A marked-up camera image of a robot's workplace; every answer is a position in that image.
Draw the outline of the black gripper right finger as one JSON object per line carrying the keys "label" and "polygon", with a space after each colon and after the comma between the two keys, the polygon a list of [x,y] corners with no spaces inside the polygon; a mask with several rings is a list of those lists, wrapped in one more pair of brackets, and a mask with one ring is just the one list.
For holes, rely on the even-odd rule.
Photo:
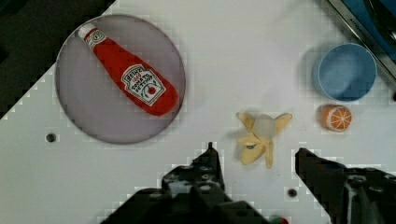
{"label": "black gripper right finger", "polygon": [[375,168],[347,168],[301,147],[295,171],[332,224],[396,224],[395,176]]}

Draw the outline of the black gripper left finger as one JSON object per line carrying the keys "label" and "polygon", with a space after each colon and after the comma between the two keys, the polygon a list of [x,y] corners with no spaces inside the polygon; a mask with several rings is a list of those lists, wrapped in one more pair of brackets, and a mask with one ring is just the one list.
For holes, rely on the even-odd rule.
{"label": "black gripper left finger", "polygon": [[225,193],[219,153],[207,150],[164,175],[158,189],[141,189],[100,224],[270,224],[245,201]]}

